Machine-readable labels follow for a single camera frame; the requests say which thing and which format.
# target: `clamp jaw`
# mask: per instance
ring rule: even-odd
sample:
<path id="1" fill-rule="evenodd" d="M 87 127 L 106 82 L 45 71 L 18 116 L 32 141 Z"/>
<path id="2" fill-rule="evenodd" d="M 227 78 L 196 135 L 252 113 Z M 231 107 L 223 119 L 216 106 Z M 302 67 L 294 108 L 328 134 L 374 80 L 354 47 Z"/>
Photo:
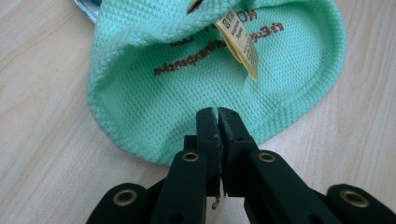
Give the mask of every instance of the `clamp jaw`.
<path id="1" fill-rule="evenodd" d="M 239 115 L 213 108 L 196 115 L 196 135 L 168 176 L 149 189 L 121 184 L 111 189 L 87 223 L 205 223 L 206 197 L 244 197 L 250 223 L 396 223 L 395 214 L 362 189 L 309 188 L 278 154 L 259 150 Z"/>

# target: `table surface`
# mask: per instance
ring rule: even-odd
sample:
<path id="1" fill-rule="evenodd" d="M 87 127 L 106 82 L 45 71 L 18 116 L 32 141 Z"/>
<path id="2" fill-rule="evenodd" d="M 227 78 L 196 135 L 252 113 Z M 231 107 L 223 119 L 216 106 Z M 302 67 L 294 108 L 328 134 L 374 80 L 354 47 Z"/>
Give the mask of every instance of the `table surface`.
<path id="1" fill-rule="evenodd" d="M 337 4 L 348 35 L 340 79 L 260 148 L 319 192 L 347 183 L 396 211 L 396 1 Z M 0 2 L 0 223 L 83 223 L 112 187 L 167 174 L 119 150 L 92 118 L 93 29 L 72 0 Z M 206 220 L 248 223 L 232 198 Z"/>

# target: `mint green knit hat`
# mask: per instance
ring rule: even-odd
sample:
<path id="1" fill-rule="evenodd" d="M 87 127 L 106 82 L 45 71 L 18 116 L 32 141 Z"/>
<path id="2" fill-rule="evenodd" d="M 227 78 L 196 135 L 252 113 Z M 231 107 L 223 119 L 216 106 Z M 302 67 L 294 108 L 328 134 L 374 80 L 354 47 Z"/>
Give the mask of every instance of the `mint green knit hat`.
<path id="1" fill-rule="evenodd" d="M 346 30 L 331 0 L 103 0 L 88 101 L 120 148 L 171 163 L 195 113 L 237 111 L 257 144 L 312 108 L 340 74 Z M 259 80 L 225 47 L 212 23 L 230 9 L 259 53 Z"/>

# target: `knit fabric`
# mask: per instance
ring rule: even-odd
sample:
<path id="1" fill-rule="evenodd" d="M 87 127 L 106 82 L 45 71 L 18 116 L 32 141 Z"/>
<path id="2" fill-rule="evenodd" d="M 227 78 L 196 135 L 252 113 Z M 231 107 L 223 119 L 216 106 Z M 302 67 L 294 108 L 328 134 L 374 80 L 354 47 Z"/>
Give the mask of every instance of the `knit fabric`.
<path id="1" fill-rule="evenodd" d="M 346 30 L 331 0 L 104 0 L 88 101 L 120 148 L 170 164 L 205 107 L 237 111 L 260 144 L 312 108 L 340 74 Z M 230 9 L 259 52 L 259 80 L 212 23 Z"/>

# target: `paper tag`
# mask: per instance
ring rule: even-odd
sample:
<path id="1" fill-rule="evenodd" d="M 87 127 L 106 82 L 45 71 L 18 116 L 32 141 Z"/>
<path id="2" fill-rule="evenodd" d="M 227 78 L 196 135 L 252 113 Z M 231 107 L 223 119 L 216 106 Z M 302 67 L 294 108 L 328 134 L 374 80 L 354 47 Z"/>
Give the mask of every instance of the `paper tag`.
<path id="1" fill-rule="evenodd" d="M 235 59 L 242 63 L 250 76 L 257 81 L 259 79 L 257 75 L 259 55 L 248 30 L 236 16 L 236 13 L 231 10 L 214 24 L 220 30 L 227 47 Z"/>

